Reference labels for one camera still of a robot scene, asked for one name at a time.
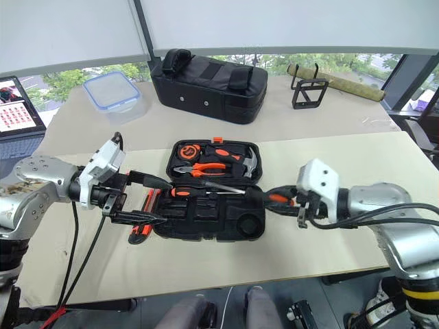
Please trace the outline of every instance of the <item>yellow rolled mat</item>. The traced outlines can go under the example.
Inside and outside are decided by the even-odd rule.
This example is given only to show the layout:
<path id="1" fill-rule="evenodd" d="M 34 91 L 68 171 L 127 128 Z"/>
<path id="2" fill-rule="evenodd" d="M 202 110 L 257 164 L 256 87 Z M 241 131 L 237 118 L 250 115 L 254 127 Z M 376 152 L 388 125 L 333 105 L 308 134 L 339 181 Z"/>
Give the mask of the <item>yellow rolled mat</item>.
<path id="1" fill-rule="evenodd" d="M 288 74 L 294 75 L 294 72 L 296 71 L 296 64 L 290 64 L 287 71 Z M 300 79 L 313 79 L 314 72 L 314 69 L 308 69 L 300 66 L 296 76 Z M 381 89 L 372 88 L 366 86 L 365 84 L 359 84 L 358 82 L 349 81 L 340 77 L 334 77 L 330 74 L 318 72 L 317 77 L 328 80 L 331 88 L 346 91 L 347 93 L 371 99 L 373 101 L 381 101 L 385 96 L 385 92 Z"/>

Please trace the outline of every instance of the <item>white table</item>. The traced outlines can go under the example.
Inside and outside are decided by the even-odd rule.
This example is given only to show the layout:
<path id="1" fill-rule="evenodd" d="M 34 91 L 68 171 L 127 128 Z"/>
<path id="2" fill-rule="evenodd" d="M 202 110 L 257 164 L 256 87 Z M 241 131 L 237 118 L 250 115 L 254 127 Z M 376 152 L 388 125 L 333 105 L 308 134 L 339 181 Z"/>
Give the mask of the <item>white table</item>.
<path id="1" fill-rule="evenodd" d="M 49 126 L 37 154 L 91 153 L 115 131 L 128 151 L 171 148 L 181 139 L 221 136 L 236 141 L 283 141 L 296 138 L 399 131 L 380 103 L 328 88 L 318 108 L 294 110 L 292 77 L 269 77 L 258 117 L 237 125 L 162 105 L 150 82 L 137 84 L 147 101 L 147 114 L 122 126 L 111 125 L 88 100 L 82 87 L 74 88 Z"/>
<path id="2" fill-rule="evenodd" d="M 98 142 L 90 147 L 97 149 Z M 438 205 L 439 173 L 405 132 L 357 134 L 258 143 L 263 190 L 295 184 L 298 170 L 320 158 L 340 175 L 342 187 L 392 182 L 415 202 Z M 121 169 L 166 178 L 169 149 L 128 152 Z M 82 165 L 90 155 L 63 156 Z M 130 189 L 125 209 L 139 209 L 141 186 Z M 81 210 L 76 273 L 100 219 L 100 210 Z M 265 233 L 257 241 L 217 243 L 162 239 L 152 234 L 129 245 L 131 227 L 108 220 L 70 302 L 156 295 L 265 280 L 323 276 L 386 266 L 371 230 L 299 230 L 296 219 L 267 212 Z M 69 204 L 54 204 L 29 244 L 18 285 L 22 305 L 53 304 L 58 299 L 73 238 Z"/>

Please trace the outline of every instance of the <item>black tool bag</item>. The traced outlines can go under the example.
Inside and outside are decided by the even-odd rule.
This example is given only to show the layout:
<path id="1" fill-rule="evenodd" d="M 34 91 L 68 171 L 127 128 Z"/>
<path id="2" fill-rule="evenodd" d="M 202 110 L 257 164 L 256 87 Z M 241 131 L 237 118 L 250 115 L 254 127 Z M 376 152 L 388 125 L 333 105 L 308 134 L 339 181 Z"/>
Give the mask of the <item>black tool bag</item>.
<path id="1" fill-rule="evenodd" d="M 267 90 L 267 71 L 171 49 L 151 72 L 166 106 L 233 123 L 252 122 Z"/>
<path id="2" fill-rule="evenodd" d="M 215 154 L 216 150 L 226 150 L 235 157 L 256 158 L 254 170 L 250 177 L 245 177 L 246 166 L 231 163 Z M 179 173 L 175 168 L 193 166 L 196 163 L 223 163 L 225 169 L 205 169 L 212 175 L 193 177 L 191 173 Z M 199 241 L 214 239 L 217 241 L 256 240 L 265 230 L 265 208 L 261 189 L 255 184 L 262 176 L 261 157 L 258 147 L 253 143 L 223 141 L 214 139 L 179 141 L 174 145 L 166 168 L 172 179 L 174 188 L 196 188 L 199 191 L 211 192 L 202 196 L 175 196 L 175 191 L 162 191 L 153 212 L 166 217 L 167 222 L 155 225 L 154 231 L 161 237 Z M 218 188 L 205 187 L 202 180 L 216 182 L 241 190 L 257 197 L 242 194 L 223 193 Z"/>

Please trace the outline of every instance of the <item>hammer head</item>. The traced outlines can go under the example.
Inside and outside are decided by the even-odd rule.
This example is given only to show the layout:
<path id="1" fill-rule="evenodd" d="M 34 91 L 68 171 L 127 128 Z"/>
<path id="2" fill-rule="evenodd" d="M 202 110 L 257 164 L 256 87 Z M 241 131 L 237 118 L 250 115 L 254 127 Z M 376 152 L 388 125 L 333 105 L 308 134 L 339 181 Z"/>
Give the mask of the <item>hammer head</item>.
<path id="1" fill-rule="evenodd" d="M 250 153 L 252 154 L 252 157 L 245 158 L 244 162 L 242 163 L 244 166 L 246 166 L 246 173 L 244 174 L 244 177 L 247 178 L 252 177 L 252 173 L 256 169 L 256 166 L 258 165 L 258 159 L 252 148 L 250 148 Z"/>

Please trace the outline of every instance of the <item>plastic food container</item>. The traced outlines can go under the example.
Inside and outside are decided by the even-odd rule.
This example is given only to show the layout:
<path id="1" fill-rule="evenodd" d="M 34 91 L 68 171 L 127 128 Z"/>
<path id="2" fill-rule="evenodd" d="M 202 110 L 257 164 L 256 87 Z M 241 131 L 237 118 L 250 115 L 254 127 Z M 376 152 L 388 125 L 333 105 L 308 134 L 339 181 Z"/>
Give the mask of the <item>plastic food container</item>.
<path id="1" fill-rule="evenodd" d="M 146 104 L 139 89 L 122 72 L 111 72 L 82 85 L 96 110 L 115 125 L 142 117 Z"/>

